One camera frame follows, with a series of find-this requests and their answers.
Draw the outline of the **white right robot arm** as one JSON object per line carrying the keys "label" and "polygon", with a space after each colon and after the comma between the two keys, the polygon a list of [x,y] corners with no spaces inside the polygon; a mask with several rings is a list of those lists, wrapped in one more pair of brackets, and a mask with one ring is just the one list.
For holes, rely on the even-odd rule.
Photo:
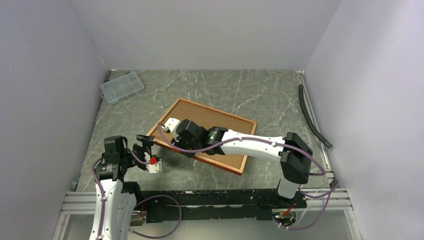
{"label": "white right robot arm", "polygon": [[206,129],[176,118],[169,118],[163,131],[172,135],[172,147],[184,154],[245,155],[278,162],[282,176],[275,202],[282,208],[293,203],[298,188],[309,181],[313,151],[296,133],[256,136],[219,126]]}

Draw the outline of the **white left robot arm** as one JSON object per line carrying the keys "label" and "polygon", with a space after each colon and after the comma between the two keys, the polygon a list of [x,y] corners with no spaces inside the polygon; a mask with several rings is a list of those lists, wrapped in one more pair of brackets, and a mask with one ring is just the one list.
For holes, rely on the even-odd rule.
{"label": "white left robot arm", "polygon": [[104,153],[95,162],[91,174],[95,181],[95,212],[91,240],[125,240],[128,237],[133,210],[143,204],[140,185],[125,182],[129,168],[148,170],[154,136],[136,135],[140,144],[129,148],[128,140],[121,135],[103,140]]}

